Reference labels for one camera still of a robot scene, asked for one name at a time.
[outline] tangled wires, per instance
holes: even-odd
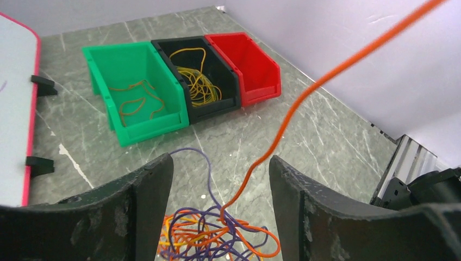
[[[198,107],[205,105],[211,102],[220,101],[222,98],[221,90],[214,86],[211,81],[205,76],[203,72],[203,64],[205,63],[205,58],[207,52],[203,48],[185,48],[175,51],[170,55],[170,59],[180,52],[184,51],[203,51],[203,58],[200,64],[200,70],[185,68],[181,66],[176,66],[178,72],[189,80],[188,86],[190,91],[190,98],[192,100],[192,106]]]
[[[132,90],[133,88],[137,87],[137,86],[142,86],[142,88],[146,91],[147,94],[149,94],[149,96],[151,96],[152,98],[158,100],[159,102],[161,102],[161,107],[160,109],[158,110],[155,110],[153,112],[151,112],[151,116],[150,116],[150,119],[153,119],[154,117],[154,114],[155,113],[158,113],[159,111],[163,110],[163,108],[165,107],[165,102],[160,99],[159,97],[153,95],[151,92],[149,92],[149,90],[147,89],[147,87],[145,86],[145,84],[151,88],[152,90],[155,90],[155,88],[146,80],[142,80],[138,83],[135,83],[135,84],[131,84],[128,88],[126,89],[116,89],[116,88],[109,88],[109,90],[112,90],[112,91],[129,91],[129,90]],[[130,103],[138,103],[138,102],[141,102],[141,104],[138,106],[138,108],[136,108],[133,112],[131,113],[124,113],[123,112],[123,107],[127,104],[130,104]],[[133,101],[126,101],[124,103],[122,103],[122,105],[120,105],[120,108],[119,108],[119,115],[120,115],[120,119],[122,120],[122,124],[124,127],[127,126],[127,124],[125,123],[125,119],[124,117],[125,116],[132,116],[134,114],[136,114],[137,112],[139,112],[142,107],[144,106],[144,104],[146,103],[146,97],[141,97],[137,100],[133,100]]]
[[[210,160],[202,151],[195,148],[181,148],[170,154],[185,150],[196,151],[205,157],[208,163],[208,193],[210,193],[215,205],[205,211],[195,208],[181,208],[173,215],[165,216],[159,242],[160,255],[167,260],[213,260],[228,257],[235,261],[248,261],[252,256],[256,256],[259,261],[262,261],[264,257],[276,256],[280,251],[280,242],[266,227],[251,226],[246,221],[233,218],[228,212],[225,212],[224,220],[220,219],[221,205],[211,192]],[[226,225],[218,225],[210,222],[210,220],[224,222]],[[262,232],[265,234],[265,238],[262,243],[252,245],[245,239],[240,229],[251,233]],[[264,246],[269,237],[272,237],[277,243],[275,252],[271,254],[258,252],[256,249]],[[234,245],[237,242],[242,242],[247,250],[243,252],[236,250]]]

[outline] gray marble surface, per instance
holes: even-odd
[[[109,130],[103,101],[92,92],[81,48],[242,30],[228,15],[204,8],[43,38],[40,72],[56,82],[59,96],[38,100],[34,155],[54,159],[55,173],[32,180],[30,203],[54,203],[87,191],[180,147],[200,148],[210,156],[213,193],[227,202],[250,164],[268,149],[291,103],[312,82],[255,39],[281,67],[281,97],[122,148]],[[368,202],[394,149],[378,129],[321,89],[300,107],[276,154],[324,185]],[[211,206],[205,161],[189,152],[173,158],[167,213]],[[277,232],[268,163],[255,170],[228,210]],[[269,243],[262,250],[272,252],[273,247]],[[282,260],[281,254],[272,260]]]

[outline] cable bundle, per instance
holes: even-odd
[[[393,26],[390,30],[378,37],[375,41],[365,46],[363,49],[351,56],[349,59],[345,60],[343,63],[335,67],[333,70],[329,71],[327,74],[322,76],[316,83],[311,85],[309,88],[305,89],[291,105],[269,149],[264,153],[263,156],[257,159],[250,166],[239,190],[237,191],[235,196],[224,206],[221,206],[211,193],[211,163],[208,157],[203,152],[194,148],[183,148],[173,151],[171,154],[183,150],[193,150],[199,152],[201,155],[205,157],[208,163],[208,191],[215,205],[204,212],[194,208],[182,208],[177,210],[172,216],[165,217],[164,227],[166,227],[167,229],[163,230],[161,238],[166,238],[166,241],[161,241],[159,244],[161,249],[160,254],[162,255],[162,257],[170,261],[178,259],[205,261],[206,259],[213,260],[214,258],[223,257],[229,254],[229,258],[232,260],[234,260],[233,256],[236,256],[235,260],[247,261],[253,254],[257,256],[258,260],[262,260],[262,257],[276,256],[280,251],[280,242],[273,234],[267,231],[267,228],[253,227],[248,225],[247,222],[236,220],[226,211],[226,208],[232,205],[242,194],[243,190],[248,184],[248,181],[250,180],[250,176],[253,170],[274,152],[295,111],[310,94],[312,94],[324,83],[328,82],[338,74],[342,73],[355,63],[359,62],[360,60],[368,56],[376,49],[383,46],[385,43],[394,38],[397,34],[408,28],[418,19],[420,19],[425,14],[429,13],[431,10],[439,6],[441,3],[444,3],[445,1],[446,0],[427,1],[425,4],[413,11],[410,15],[405,17],[398,24]],[[219,210],[219,214],[214,213],[213,210]],[[207,216],[209,216],[209,218],[211,219],[217,218],[216,220],[220,221],[225,227],[209,222],[209,218]],[[197,226],[196,229],[186,228],[188,226],[194,225]],[[253,246],[245,240],[239,229],[243,229],[244,231],[254,233],[263,232],[266,234],[265,240],[261,244]],[[223,238],[225,235],[227,235],[228,238],[230,237],[230,239],[225,240]],[[266,244],[269,236],[273,237],[274,240],[277,242],[277,250],[272,254],[262,254],[256,251],[255,248],[261,247],[264,244]],[[248,249],[242,253],[238,252],[234,248],[236,242],[243,242]]]
[[[135,88],[137,86],[142,86],[142,88],[146,91],[147,94],[149,94],[149,96],[151,96],[152,98],[154,98],[154,99],[158,100],[159,102],[161,102],[160,109],[151,112],[150,119],[153,119],[155,113],[158,113],[159,111],[163,110],[163,108],[165,107],[165,102],[162,99],[160,99],[159,97],[157,97],[157,96],[153,95],[151,92],[149,92],[149,90],[146,88],[145,84],[147,84],[147,86],[149,86],[149,88],[151,88],[152,90],[155,90],[155,88],[146,80],[142,80],[142,81],[140,81],[138,83],[131,84],[126,89],[109,88],[109,90],[112,90],[112,91],[129,91],[129,90],[131,90],[131,89],[133,89],[133,88]],[[131,112],[131,113],[124,113],[123,112],[123,107],[125,105],[130,104],[130,103],[137,103],[137,102],[141,102],[141,104],[133,112]],[[119,115],[120,115],[120,119],[122,120],[122,124],[123,124],[124,127],[127,126],[127,124],[125,123],[124,117],[125,116],[132,116],[132,115],[136,114],[137,112],[139,112],[142,109],[142,107],[144,106],[145,103],[146,103],[146,97],[141,97],[141,98],[139,98],[137,100],[126,101],[126,102],[122,103],[122,105],[120,105]]]
[[[176,66],[179,74],[189,80],[188,86],[190,91],[190,98],[192,100],[192,106],[198,107],[211,102],[220,101],[222,98],[221,90],[217,86],[214,86],[207,78],[207,76],[202,73],[207,51],[205,51],[203,48],[184,48],[172,53],[169,56],[170,60],[175,54],[184,51],[203,51],[200,70]]]
[[[167,260],[213,260],[214,258],[228,257],[235,261],[248,261],[253,256],[262,261],[264,257],[276,256],[280,252],[280,242],[266,227],[251,226],[246,221],[233,218],[228,212],[226,212],[224,220],[220,218],[221,205],[211,192],[211,163],[209,158],[195,148],[181,148],[170,154],[185,150],[196,151],[205,157],[208,164],[208,193],[210,193],[215,205],[205,211],[195,208],[181,208],[173,215],[165,216],[159,242],[160,255]],[[221,224],[212,223],[211,220],[219,221]],[[264,233],[265,239],[258,245],[252,245],[245,239],[240,230]],[[271,254],[257,251],[256,249],[267,243],[269,237],[272,237],[277,243],[277,250]],[[238,251],[235,249],[237,242],[242,242],[247,250]]]

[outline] yellow wire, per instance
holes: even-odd
[[[162,229],[162,235],[161,236],[164,236],[166,238],[166,241],[159,241],[159,245],[163,245],[163,246],[170,246],[170,242],[169,242],[169,239],[168,239],[168,230],[170,230],[170,221],[173,219],[173,217],[170,217],[166,220],[165,222],[165,228],[166,229]],[[184,221],[188,221],[188,222],[192,222],[192,223],[198,223],[198,220],[195,220],[195,219],[189,219],[187,217],[181,217],[180,218],[181,220],[184,220]],[[208,225],[205,225],[205,231],[209,231],[209,228],[208,228]],[[190,241],[185,241],[185,242],[182,242],[182,243],[173,243],[173,246],[185,246],[187,244],[189,244],[190,242],[196,242],[196,241],[199,241],[201,240],[202,238],[204,238],[205,235],[201,235],[200,237],[197,237],[197,238],[194,238]]]
[[[250,258],[248,259],[248,261],[250,261],[254,256],[256,256],[255,254],[252,254],[250,256]]]
[[[189,80],[189,91],[190,98],[192,101],[192,106],[198,107],[211,102],[220,101],[222,99],[221,90],[213,85],[211,81],[205,76],[203,71],[203,64],[205,63],[205,58],[207,56],[207,51],[204,48],[184,48],[173,52],[169,58],[171,59],[175,54],[184,51],[202,51],[203,57],[200,63],[200,70],[184,68],[181,66],[176,66],[178,72]]]

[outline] white panel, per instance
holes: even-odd
[[[37,41],[0,15],[0,204],[22,205]]]
[[[423,2],[232,0],[226,11],[316,80]],[[460,17],[461,1],[447,1],[325,88],[391,137],[460,165]]]
[[[105,26],[212,5],[225,0],[0,0],[0,12],[40,36]]]

